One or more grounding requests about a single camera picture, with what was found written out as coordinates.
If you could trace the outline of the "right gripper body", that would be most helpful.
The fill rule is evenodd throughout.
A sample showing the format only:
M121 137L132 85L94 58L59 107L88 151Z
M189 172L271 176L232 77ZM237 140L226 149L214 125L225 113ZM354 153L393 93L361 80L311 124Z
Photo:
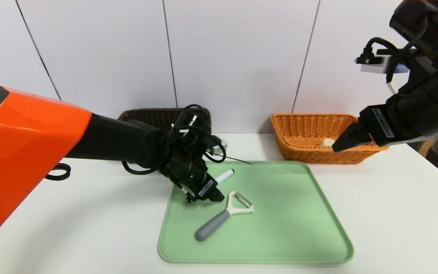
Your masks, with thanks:
M438 138L438 94L393 95L363 109L358 120L380 147Z

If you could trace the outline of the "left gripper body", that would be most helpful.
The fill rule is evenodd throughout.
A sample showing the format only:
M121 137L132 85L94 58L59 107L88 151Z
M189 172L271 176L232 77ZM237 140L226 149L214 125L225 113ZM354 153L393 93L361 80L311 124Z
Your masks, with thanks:
M185 190L187 201L205 201L210 191L217 185L216 180L208 173L205 162L188 162L186 164Z

